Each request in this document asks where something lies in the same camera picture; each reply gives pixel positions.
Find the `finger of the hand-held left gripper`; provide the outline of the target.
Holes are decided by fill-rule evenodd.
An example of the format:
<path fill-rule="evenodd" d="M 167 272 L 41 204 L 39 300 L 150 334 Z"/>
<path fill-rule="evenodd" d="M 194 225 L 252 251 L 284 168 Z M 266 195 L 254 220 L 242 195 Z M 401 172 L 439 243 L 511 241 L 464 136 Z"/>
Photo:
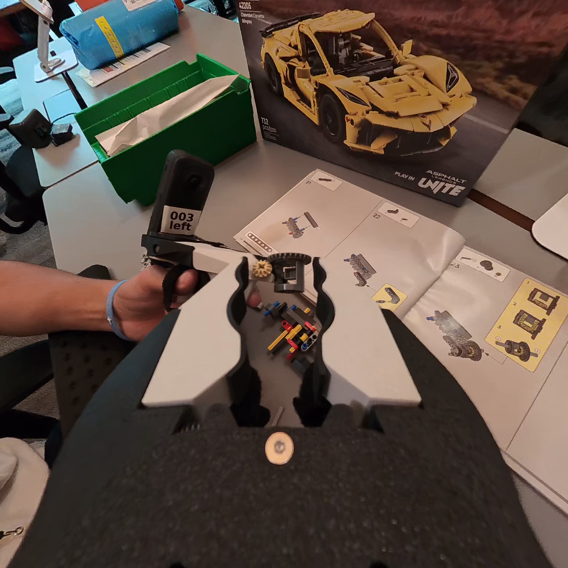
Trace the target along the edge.
<path fill-rule="evenodd" d="M 214 274 L 225 272 L 235 275 L 243 259 L 247 259 L 246 274 L 248 280 L 258 280 L 252 273 L 252 266 L 257 259 L 251 253 L 212 245 L 193 245 L 193 247 L 193 267 L 196 270 Z"/>

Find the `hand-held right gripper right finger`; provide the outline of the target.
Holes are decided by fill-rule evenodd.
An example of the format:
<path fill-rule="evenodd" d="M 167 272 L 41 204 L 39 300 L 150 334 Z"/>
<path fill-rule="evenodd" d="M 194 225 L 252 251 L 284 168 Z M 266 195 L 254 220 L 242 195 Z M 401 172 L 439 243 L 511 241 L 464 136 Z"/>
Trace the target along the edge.
<path fill-rule="evenodd" d="M 321 331 L 312 371 L 315 401 L 362 413 L 376 404 L 417 407 L 420 394 L 382 311 L 345 268 L 313 260 Z"/>

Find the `white desk lamp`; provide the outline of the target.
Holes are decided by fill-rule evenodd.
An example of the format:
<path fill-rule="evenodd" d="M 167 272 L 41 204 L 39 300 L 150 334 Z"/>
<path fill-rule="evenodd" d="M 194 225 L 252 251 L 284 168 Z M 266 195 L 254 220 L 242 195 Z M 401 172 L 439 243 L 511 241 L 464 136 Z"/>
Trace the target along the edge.
<path fill-rule="evenodd" d="M 28 9 L 38 16 L 38 59 L 39 64 L 34 68 L 36 83 L 68 72 L 78 65 L 74 51 L 67 50 L 60 55 L 50 55 L 49 38 L 50 26 L 54 23 L 53 9 L 48 1 L 21 1 Z"/>

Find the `yellow car lego set box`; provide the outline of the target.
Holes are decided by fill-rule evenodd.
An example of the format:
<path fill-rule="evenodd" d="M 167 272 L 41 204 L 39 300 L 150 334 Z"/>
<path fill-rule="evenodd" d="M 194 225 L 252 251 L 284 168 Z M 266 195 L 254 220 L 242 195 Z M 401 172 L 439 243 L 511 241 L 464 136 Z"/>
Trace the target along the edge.
<path fill-rule="evenodd" d="M 567 45 L 567 1 L 235 1 L 262 137 L 453 206 Z"/>

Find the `white label sheet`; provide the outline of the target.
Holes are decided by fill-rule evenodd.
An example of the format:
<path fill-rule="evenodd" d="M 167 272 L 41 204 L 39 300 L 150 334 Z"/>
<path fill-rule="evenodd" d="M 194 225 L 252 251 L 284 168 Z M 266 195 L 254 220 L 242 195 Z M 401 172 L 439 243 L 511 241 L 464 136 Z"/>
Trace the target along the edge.
<path fill-rule="evenodd" d="M 146 46 L 137 52 L 124 56 L 121 59 L 106 64 L 98 69 L 88 70 L 82 67 L 81 70 L 77 72 L 77 76 L 85 81 L 89 86 L 95 88 L 119 75 L 124 74 L 126 71 L 137 67 L 168 49 L 170 49 L 170 46 L 158 42 L 153 45 Z"/>

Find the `lego chassis assembly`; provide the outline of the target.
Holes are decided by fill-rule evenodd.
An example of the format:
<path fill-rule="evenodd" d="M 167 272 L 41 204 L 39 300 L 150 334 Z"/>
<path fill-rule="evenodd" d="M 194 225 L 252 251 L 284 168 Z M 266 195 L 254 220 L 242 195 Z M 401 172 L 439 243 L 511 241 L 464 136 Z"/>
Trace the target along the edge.
<path fill-rule="evenodd" d="M 309 356 L 314 353 L 319 339 L 314 313 L 308 308 L 276 301 L 266 306 L 264 316 L 280 323 L 279 335 L 268 345 L 267 353 L 274 357 L 287 352 L 285 359 L 303 375 L 311 365 Z"/>

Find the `lego instruction booklet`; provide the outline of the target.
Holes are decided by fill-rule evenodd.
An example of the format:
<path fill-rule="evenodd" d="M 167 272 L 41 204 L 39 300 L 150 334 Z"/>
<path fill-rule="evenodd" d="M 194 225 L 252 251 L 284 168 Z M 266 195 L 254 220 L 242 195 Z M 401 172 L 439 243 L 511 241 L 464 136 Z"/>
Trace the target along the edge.
<path fill-rule="evenodd" d="M 234 239 L 322 257 L 369 309 L 393 311 L 470 396 L 507 464 L 567 512 L 567 295 L 319 169 Z"/>

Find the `black office chair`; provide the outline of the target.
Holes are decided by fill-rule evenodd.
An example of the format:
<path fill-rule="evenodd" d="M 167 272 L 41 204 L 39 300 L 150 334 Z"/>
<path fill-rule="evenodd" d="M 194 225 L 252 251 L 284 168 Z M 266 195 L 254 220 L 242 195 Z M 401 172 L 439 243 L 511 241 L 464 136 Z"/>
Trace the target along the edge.
<path fill-rule="evenodd" d="M 40 184 L 31 148 L 21 146 L 7 165 L 1 164 L 1 188 L 7 193 L 5 216 L 11 223 L 20 223 L 12 227 L 2 220 L 2 231 L 18 235 L 36 222 L 48 224 L 42 197 L 46 189 Z"/>

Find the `person's left hand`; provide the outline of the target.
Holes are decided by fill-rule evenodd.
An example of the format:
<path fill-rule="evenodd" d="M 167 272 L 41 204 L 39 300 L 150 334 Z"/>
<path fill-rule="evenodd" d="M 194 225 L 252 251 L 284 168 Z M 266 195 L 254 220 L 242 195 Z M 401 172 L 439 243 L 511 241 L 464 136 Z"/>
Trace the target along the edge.
<path fill-rule="evenodd" d="M 135 342 L 143 340 L 166 315 L 162 285 L 171 271 L 161 266 L 147 267 L 116 292 L 117 323 Z"/>

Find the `blue wrapped roll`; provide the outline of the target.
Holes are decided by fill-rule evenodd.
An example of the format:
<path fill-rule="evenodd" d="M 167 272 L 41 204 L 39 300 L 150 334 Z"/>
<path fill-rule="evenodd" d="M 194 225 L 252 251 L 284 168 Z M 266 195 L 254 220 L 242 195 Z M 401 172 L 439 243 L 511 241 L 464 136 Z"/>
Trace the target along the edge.
<path fill-rule="evenodd" d="M 175 1 L 107 1 L 64 20 L 60 32 L 94 70 L 177 32 L 179 13 Z"/>

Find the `white paper bag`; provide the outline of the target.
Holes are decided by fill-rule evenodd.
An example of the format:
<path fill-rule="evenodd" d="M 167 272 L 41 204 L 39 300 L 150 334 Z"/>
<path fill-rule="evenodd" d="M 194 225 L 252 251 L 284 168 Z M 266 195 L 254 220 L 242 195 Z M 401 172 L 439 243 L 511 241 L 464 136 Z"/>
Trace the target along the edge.
<path fill-rule="evenodd" d="M 123 124 L 97 134 L 96 139 L 112 157 L 201 110 L 238 78 L 239 75 L 225 75 L 208 79 Z"/>

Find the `green plastic bin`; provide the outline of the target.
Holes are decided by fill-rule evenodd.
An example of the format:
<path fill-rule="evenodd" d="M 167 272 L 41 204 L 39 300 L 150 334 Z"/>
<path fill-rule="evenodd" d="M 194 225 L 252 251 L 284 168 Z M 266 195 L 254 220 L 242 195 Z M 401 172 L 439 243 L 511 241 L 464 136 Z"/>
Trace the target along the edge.
<path fill-rule="evenodd" d="M 144 112 L 197 88 L 213 86 L 212 81 L 230 80 L 227 89 L 201 109 L 130 148 L 111 156 L 98 140 L 112 127 L 122 127 Z M 196 61 L 180 61 L 75 115 L 89 145 L 113 186 L 125 203 L 151 205 L 157 194 L 167 155 L 182 150 L 211 165 L 217 165 L 256 141 L 251 81 L 234 70 L 196 55 Z"/>

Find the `grey lego differential housing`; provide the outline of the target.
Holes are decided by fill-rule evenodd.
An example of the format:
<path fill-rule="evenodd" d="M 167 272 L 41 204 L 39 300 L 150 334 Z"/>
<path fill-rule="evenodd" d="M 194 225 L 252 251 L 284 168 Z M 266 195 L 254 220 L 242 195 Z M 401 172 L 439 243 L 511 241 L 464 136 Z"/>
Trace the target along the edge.
<path fill-rule="evenodd" d="M 304 253 L 275 253 L 266 260 L 272 266 L 275 293 L 303 293 L 304 267 L 312 262 Z"/>

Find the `person's left forearm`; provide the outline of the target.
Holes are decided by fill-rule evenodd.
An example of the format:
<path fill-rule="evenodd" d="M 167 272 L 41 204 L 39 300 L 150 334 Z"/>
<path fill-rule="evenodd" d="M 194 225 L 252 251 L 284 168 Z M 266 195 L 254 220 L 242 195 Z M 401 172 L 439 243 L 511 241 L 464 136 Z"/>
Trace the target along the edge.
<path fill-rule="evenodd" d="M 17 261 L 1 261 L 1 335 L 110 331 L 106 303 L 114 282 Z"/>

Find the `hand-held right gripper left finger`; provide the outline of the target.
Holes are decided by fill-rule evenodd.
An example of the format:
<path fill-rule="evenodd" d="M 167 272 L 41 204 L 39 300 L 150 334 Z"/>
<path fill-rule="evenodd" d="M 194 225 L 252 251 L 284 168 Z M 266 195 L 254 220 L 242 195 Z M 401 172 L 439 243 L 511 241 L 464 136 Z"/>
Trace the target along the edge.
<path fill-rule="evenodd" d="M 237 257 L 181 305 L 141 403 L 192 407 L 201 419 L 215 403 L 242 405 L 251 367 L 240 323 L 246 314 L 247 257 Z"/>

